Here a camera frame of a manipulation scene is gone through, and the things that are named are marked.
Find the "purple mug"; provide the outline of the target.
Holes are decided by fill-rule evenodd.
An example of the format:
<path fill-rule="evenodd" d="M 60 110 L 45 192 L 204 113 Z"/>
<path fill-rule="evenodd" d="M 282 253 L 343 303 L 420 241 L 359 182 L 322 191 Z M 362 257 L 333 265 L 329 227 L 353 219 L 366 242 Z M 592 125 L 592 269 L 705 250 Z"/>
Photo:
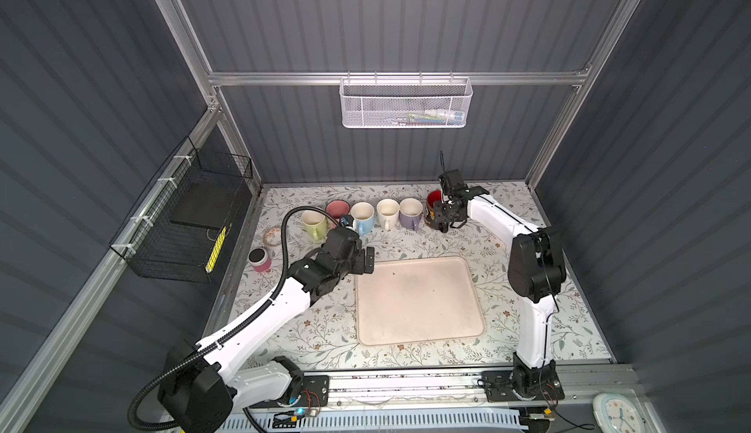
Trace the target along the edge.
<path fill-rule="evenodd" d="M 403 229 L 417 232 L 422 223 L 424 206 L 416 198 L 405 198 L 399 203 L 399 222 Z"/>

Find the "light green mug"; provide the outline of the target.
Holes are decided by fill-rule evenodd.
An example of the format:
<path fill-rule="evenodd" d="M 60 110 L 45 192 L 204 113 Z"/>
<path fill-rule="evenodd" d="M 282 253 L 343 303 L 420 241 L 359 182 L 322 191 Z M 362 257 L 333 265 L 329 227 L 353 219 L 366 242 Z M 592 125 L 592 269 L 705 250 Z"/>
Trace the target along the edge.
<path fill-rule="evenodd" d="M 315 210 L 305 210 L 302 213 L 302 223 L 305 232 L 308 233 L 314 241 L 322 241 L 329 230 L 328 218 L 321 212 Z"/>

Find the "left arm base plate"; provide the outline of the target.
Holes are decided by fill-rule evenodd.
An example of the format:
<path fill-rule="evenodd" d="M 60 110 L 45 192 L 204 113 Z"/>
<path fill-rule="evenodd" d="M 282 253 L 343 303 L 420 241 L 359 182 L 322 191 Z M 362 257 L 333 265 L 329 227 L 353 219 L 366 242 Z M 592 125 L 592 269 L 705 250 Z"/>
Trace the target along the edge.
<path fill-rule="evenodd" d="M 328 376 L 294 376 L 291 384 L 277 400 L 281 407 L 303 408 L 328 405 L 330 378 Z"/>

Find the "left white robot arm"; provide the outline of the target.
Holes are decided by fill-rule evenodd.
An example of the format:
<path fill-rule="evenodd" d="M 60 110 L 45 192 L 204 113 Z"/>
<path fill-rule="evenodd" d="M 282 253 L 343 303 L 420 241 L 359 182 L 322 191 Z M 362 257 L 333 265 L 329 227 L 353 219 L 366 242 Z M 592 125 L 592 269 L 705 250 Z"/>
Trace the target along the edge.
<path fill-rule="evenodd" d="M 284 248 L 281 276 L 269 293 L 215 333 L 169 350 L 162 373 L 128 407 L 130 426 L 147 432 L 215 432 L 233 411 L 265 402 L 293 404 L 304 381 L 295 363 L 284 356 L 251 370 L 244 363 L 345 277 L 375 270 L 375 249 L 363 245 L 362 233 L 354 216 L 344 214 L 334 220 L 325 242 L 300 260 L 291 262 Z"/>

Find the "light blue mug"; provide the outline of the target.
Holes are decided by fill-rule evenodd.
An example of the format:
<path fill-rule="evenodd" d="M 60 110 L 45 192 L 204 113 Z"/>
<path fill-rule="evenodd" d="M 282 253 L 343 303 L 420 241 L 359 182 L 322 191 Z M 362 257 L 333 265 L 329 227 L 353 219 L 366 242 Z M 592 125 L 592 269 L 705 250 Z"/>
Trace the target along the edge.
<path fill-rule="evenodd" d="M 354 220 L 353 229 L 363 237 L 373 231 L 375 225 L 376 210 L 369 202 L 357 202 L 351 209 L 350 214 Z"/>

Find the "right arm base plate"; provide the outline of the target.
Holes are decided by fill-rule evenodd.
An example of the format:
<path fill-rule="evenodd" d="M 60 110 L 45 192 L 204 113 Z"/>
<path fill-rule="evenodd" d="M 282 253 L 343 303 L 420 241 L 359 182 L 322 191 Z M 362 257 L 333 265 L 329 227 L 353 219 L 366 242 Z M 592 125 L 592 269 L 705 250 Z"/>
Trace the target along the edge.
<path fill-rule="evenodd" d="M 477 386 L 489 402 L 542 401 L 556 404 L 565 399 L 559 376 L 554 370 L 485 370 Z"/>

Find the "white mug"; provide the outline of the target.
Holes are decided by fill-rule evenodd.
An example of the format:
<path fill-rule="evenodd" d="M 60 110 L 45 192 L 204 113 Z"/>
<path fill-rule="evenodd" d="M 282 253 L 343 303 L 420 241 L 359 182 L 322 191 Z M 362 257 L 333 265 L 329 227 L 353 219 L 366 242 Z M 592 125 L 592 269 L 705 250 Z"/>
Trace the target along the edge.
<path fill-rule="evenodd" d="M 396 229 L 399 223 L 400 204 L 392 199 L 385 198 L 377 204 L 377 219 L 379 225 L 387 232 Z"/>

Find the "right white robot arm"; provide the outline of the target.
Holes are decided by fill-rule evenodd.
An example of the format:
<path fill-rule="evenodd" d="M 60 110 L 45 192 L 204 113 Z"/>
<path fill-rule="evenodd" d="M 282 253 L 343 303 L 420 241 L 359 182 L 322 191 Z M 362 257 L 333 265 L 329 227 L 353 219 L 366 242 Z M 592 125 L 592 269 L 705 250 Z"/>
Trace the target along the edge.
<path fill-rule="evenodd" d="M 442 198 L 433 204 L 433 229 L 445 234 L 474 220 L 510 251 L 508 282 L 521 298 L 512 388 L 517 397 L 531 400 L 553 385 L 557 375 L 553 316 L 559 313 L 557 294 L 567 276 L 559 233 L 517 216 L 485 188 L 467 185 L 457 169 L 443 172 L 439 182 Z"/>

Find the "pink patterned mug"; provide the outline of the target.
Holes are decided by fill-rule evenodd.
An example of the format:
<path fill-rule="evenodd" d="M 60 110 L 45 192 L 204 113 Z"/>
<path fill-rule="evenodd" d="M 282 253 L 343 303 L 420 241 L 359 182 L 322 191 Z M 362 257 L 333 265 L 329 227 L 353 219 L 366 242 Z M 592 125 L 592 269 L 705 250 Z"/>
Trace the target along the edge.
<path fill-rule="evenodd" d="M 336 223 L 340 223 L 340 217 L 344 214 L 350 215 L 351 206 L 343 199 L 335 199 L 327 204 L 326 212 L 334 218 Z"/>

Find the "black mug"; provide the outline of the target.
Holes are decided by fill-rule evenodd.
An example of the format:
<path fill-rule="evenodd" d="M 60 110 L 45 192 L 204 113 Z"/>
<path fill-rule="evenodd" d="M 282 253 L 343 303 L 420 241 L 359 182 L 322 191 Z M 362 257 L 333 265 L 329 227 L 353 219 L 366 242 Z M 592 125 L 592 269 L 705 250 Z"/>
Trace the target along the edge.
<path fill-rule="evenodd" d="M 442 190 L 433 190 L 428 194 L 426 198 L 426 215 L 424 215 L 424 221 L 429 228 L 434 228 L 435 222 L 435 204 L 436 202 L 442 202 L 443 194 Z"/>

